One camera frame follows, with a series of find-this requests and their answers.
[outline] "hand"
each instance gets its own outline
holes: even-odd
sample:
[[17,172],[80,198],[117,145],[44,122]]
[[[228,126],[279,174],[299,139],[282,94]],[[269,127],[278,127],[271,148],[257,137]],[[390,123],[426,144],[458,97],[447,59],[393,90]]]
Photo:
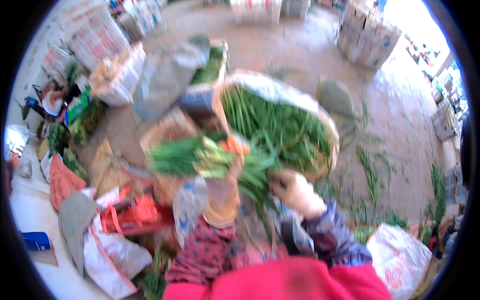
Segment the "hand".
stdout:
[[284,169],[270,172],[270,191],[280,201],[298,210],[305,219],[322,216],[327,211],[323,199],[313,191],[313,185],[305,177],[293,170]]
[[216,228],[230,227],[235,223],[240,204],[238,177],[243,170],[244,156],[237,154],[224,178],[205,179],[208,190],[208,207],[205,221]]

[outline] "pile of vegetables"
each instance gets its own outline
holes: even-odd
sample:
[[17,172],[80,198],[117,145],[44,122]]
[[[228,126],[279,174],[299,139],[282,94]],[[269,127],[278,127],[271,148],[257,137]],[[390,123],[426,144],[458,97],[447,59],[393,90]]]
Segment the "pile of vegetables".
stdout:
[[94,100],[82,113],[68,125],[73,142],[78,146],[88,144],[88,136],[95,130],[105,114],[107,105]]
[[55,122],[48,134],[48,148],[50,150],[48,157],[52,157],[54,153],[63,156],[63,149],[68,147],[69,139],[70,135],[67,128],[62,123]]
[[262,150],[301,172],[316,172],[326,164],[330,171],[327,128],[315,115],[265,101],[239,86],[230,87],[222,101],[232,128]]
[[77,155],[69,148],[63,150],[63,163],[81,179],[88,180],[87,170],[78,162]]
[[267,198],[267,171],[280,167],[280,162],[275,155],[267,154],[254,144],[245,147],[238,143],[234,136],[228,137],[227,140],[225,138],[224,133],[216,133],[210,137],[191,137],[159,144],[148,153],[149,169],[167,175],[198,174],[204,178],[222,178],[227,174],[235,153],[243,152],[245,162],[238,180],[239,191],[254,201],[267,237],[272,240],[264,209],[265,207],[275,211],[277,209]]
[[167,281],[165,272],[172,264],[172,254],[164,248],[157,247],[152,264],[148,267],[145,276],[145,293],[147,300],[160,300],[163,297]]
[[223,53],[222,48],[210,48],[210,57],[208,63],[203,69],[199,69],[193,76],[190,84],[202,84],[212,82],[218,77],[218,71],[222,64]]

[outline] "woman's hand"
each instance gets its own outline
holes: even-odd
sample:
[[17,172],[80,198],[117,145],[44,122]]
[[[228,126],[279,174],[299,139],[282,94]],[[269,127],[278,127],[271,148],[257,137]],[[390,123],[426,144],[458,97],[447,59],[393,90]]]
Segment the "woman's hand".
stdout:
[[270,191],[282,203],[298,210],[305,219],[315,219],[327,211],[323,199],[313,191],[313,185],[302,174],[284,169],[270,172],[269,175]]
[[244,156],[237,154],[224,178],[205,179],[208,190],[208,207],[205,221],[215,228],[230,227],[235,223],[237,206],[240,204],[238,177],[243,170]]

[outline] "concrete floor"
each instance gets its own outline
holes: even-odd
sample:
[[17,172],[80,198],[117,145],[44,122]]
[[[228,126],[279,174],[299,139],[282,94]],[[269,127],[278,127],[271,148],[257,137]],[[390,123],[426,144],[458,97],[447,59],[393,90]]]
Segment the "concrete floor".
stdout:
[[[237,26],[227,6],[202,7],[199,1],[180,1],[167,6],[162,16],[167,30],[159,26],[144,40],[147,52],[204,33],[210,38],[227,40],[231,70],[239,67],[265,72],[269,62],[276,69],[294,68],[297,71],[284,81],[311,95],[315,95],[320,76],[334,78],[347,86],[360,116],[362,100],[365,100],[371,116],[367,129],[385,140],[370,149],[385,150],[397,169],[397,173],[392,174],[390,194],[387,188],[379,189],[380,214],[395,209],[411,221],[418,221],[421,210],[433,198],[432,162],[442,164],[444,154],[448,157],[444,168],[457,161],[453,143],[442,145],[435,136],[430,119],[436,109],[431,87],[405,51],[404,38],[381,69],[372,72],[350,64],[337,50],[334,40],[339,16],[335,10],[314,7],[305,21],[281,18],[277,26]],[[110,109],[89,146],[78,151],[79,159],[87,168],[91,167],[89,157],[93,157],[97,144],[108,136],[114,153],[142,167],[145,158],[138,138],[149,126],[151,123],[140,123],[130,108]],[[352,183],[357,198],[369,195],[364,168],[353,149],[340,153],[332,178],[338,179],[347,162],[349,173],[339,199],[345,208],[351,205],[349,187]],[[402,163],[405,175],[402,175]]]

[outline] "blue sleeve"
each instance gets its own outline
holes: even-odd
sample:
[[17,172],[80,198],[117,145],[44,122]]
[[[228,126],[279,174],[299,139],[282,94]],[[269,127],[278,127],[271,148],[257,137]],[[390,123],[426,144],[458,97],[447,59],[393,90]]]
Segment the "blue sleeve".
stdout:
[[323,216],[302,222],[303,228],[313,239],[318,258],[329,267],[372,264],[370,251],[354,240],[342,215],[336,210],[336,201],[325,200],[325,203],[327,211]]

